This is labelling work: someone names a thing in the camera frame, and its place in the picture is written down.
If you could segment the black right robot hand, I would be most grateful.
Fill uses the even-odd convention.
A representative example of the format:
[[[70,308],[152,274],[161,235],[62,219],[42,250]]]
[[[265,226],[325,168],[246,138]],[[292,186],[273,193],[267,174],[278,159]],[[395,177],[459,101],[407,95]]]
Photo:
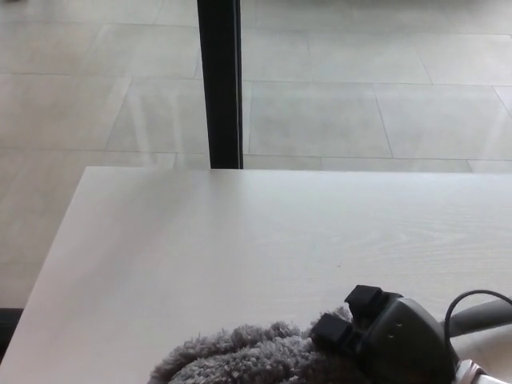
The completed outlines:
[[[346,297],[350,321],[324,314],[314,324],[316,346],[351,360],[377,383],[451,383],[458,360],[441,325],[414,300],[357,285]]]

